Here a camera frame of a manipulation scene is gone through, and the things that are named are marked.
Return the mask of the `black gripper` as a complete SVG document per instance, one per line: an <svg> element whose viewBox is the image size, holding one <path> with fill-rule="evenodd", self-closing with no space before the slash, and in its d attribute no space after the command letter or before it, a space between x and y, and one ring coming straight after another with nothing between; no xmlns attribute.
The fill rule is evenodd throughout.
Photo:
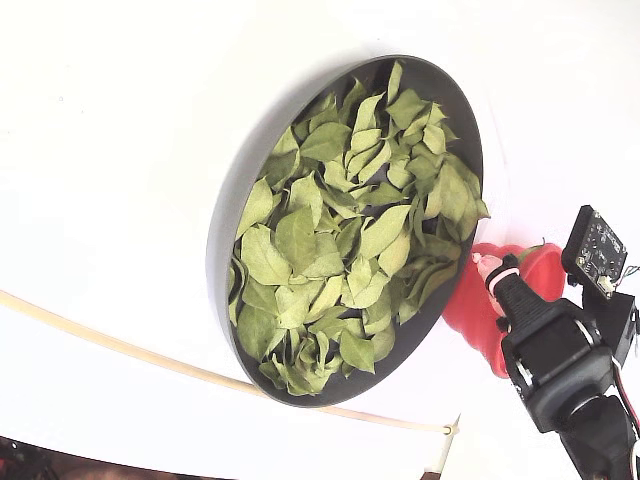
<svg viewBox="0 0 640 480"><path fill-rule="evenodd" d="M542 432L559 431L580 405L613 383L612 354L596 327L574 303L547 302L520 275L517 256L472 255L499 317L507 372Z"/></svg>

